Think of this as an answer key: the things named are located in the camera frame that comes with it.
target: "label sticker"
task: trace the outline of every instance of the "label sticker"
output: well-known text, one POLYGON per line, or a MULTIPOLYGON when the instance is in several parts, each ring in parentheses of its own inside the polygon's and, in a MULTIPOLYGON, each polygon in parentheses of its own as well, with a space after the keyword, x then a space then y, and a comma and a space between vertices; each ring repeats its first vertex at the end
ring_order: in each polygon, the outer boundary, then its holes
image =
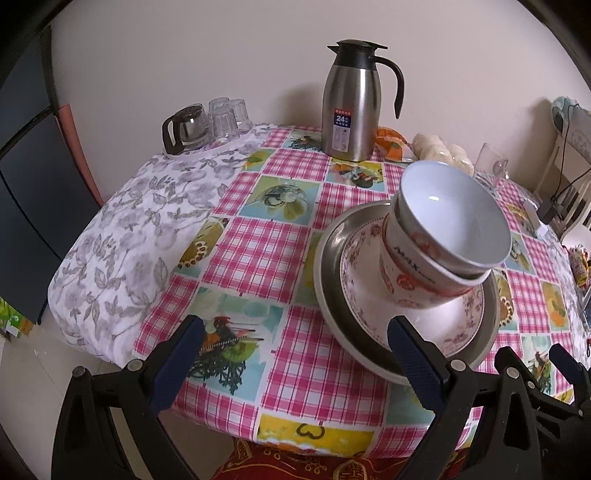
POLYGON ((339 152, 349 151, 349 134, 351 132, 351 112, 335 108, 333 121, 332 147, 339 152))

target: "power adapter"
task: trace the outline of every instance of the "power adapter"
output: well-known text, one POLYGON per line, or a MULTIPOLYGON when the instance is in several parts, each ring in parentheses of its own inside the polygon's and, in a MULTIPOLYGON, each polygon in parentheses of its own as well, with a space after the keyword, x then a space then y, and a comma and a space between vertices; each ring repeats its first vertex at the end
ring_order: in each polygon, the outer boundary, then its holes
POLYGON ((556 202, 552 201, 552 199, 544 200, 537 209, 536 213, 538 214, 540 222, 545 225, 549 225, 552 219, 558 215, 558 207, 556 202))

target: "metal tray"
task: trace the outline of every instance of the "metal tray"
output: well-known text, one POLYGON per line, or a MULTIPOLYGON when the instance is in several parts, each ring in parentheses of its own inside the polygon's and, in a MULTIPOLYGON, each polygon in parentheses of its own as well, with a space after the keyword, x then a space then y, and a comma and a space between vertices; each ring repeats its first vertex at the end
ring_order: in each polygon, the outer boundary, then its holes
MULTIPOLYGON (((314 289, 324 321, 340 345, 376 375, 401 385, 409 385, 394 354, 375 342, 359 326, 349 310, 340 286, 340 258, 350 236, 366 222, 386 215, 390 201, 371 202, 351 208, 326 229, 314 259, 314 289)), ((491 351, 499 329, 499 294, 493 274, 482 284, 484 317, 478 333, 450 359, 464 360, 472 369, 491 351)))

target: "pink plaid tablecloth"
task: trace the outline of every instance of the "pink plaid tablecloth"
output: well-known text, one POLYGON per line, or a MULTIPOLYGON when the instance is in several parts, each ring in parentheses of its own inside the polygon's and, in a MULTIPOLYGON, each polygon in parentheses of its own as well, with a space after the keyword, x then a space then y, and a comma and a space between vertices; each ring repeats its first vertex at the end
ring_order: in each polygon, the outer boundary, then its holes
MULTIPOLYGON (((312 279, 322 231, 350 207, 389 198, 404 166, 378 153, 357 165, 331 160, 319 139, 314 129, 277 128, 249 157, 144 322, 134 354, 145 358, 185 314, 197 314, 207 339, 174 403, 183 415, 290 450, 408 456, 433 414, 410 388, 376 377, 340 347, 312 279)), ((521 195, 512 183, 496 195, 513 248, 494 272, 501 325, 479 370, 495 372, 495 352, 509 345, 541 388, 570 401, 548 350, 560 342, 584 360, 574 281, 554 234, 533 232, 521 195)), ((479 416, 473 410, 459 445, 471 442, 479 416)))

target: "stack of bowls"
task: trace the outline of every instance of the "stack of bowls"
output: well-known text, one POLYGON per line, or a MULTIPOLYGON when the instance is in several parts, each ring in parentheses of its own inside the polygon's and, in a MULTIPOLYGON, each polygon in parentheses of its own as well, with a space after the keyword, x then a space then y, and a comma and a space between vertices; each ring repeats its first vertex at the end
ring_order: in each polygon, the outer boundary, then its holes
POLYGON ((511 251, 495 199, 464 172, 436 161, 407 167, 382 225, 379 270, 392 300, 431 308, 480 285, 511 251))

